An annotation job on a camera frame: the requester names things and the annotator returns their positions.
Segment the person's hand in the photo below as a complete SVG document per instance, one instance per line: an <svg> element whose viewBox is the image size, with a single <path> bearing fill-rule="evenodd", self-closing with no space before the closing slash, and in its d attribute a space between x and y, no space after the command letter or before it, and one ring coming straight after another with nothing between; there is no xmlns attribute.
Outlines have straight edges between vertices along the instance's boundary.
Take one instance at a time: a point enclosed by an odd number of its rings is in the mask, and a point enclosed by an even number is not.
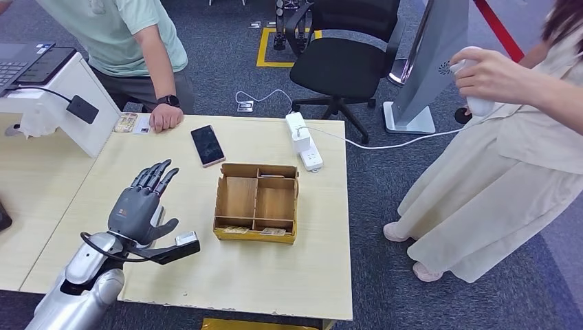
<svg viewBox="0 0 583 330"><path fill-rule="evenodd" d="M179 107L159 104L150 114L149 125L156 133L173 129L184 119L184 113Z"/></svg>
<svg viewBox="0 0 583 330"><path fill-rule="evenodd" d="M520 65L501 53L467 47L457 52L451 59L453 67L459 64L465 67L455 71L454 80L459 93L464 98L479 98L495 102L511 102L514 74Z"/></svg>

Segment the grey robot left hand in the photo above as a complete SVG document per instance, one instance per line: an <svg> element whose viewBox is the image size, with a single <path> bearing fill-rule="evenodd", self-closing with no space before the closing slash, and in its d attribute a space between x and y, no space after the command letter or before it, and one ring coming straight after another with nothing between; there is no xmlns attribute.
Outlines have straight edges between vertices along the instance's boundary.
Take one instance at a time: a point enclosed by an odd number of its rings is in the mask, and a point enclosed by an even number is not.
<svg viewBox="0 0 583 330"><path fill-rule="evenodd" d="M139 245L151 242L171 233L179 224L176 218L163 225L154 226L151 219L160 205L160 197L178 168L165 172L171 160L144 168L136 175L130 186L125 188L116 201L108 218L108 230L134 240Z"/></svg>

